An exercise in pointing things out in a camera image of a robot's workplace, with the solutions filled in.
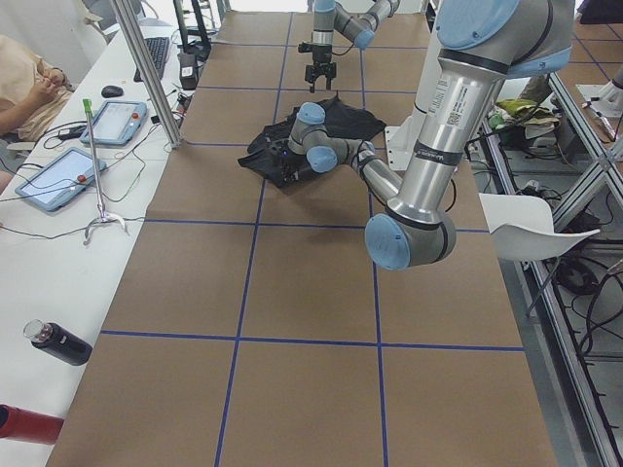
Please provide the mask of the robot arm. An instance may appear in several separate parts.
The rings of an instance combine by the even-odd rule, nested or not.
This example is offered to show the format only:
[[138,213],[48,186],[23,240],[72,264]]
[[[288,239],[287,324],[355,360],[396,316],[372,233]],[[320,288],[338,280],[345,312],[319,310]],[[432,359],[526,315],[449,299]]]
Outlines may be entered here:
[[335,32],[349,40],[352,47],[364,51],[374,40],[380,25],[391,18],[399,6],[399,0],[375,1],[367,12],[355,15],[337,1],[314,1],[311,39],[298,45],[300,54],[311,54],[312,57],[312,64],[308,64],[305,70],[305,81],[310,85],[310,92],[315,92],[315,82],[319,77],[326,78],[327,90],[331,89],[331,82],[337,77],[337,64],[332,58]]
[[281,182],[350,166],[384,206],[365,228],[373,262],[407,269],[446,258],[456,244],[440,203],[464,146],[507,79],[545,75],[570,58],[571,1],[444,1],[434,22],[440,76],[404,175],[371,142],[330,136],[324,109],[300,107],[283,145],[268,149]]

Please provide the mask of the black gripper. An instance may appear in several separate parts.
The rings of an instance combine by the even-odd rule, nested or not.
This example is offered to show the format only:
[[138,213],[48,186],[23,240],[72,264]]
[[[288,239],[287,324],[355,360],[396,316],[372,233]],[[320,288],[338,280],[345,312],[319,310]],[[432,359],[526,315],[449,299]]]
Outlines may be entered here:
[[267,177],[273,183],[295,183],[312,179],[312,169],[307,160],[291,151],[285,139],[271,142],[268,151],[270,165]]
[[313,45],[312,64],[308,64],[305,70],[305,81],[309,83],[310,93],[315,93],[315,82],[321,76],[326,78],[326,90],[332,90],[332,81],[337,77],[337,64],[332,61],[332,46]]

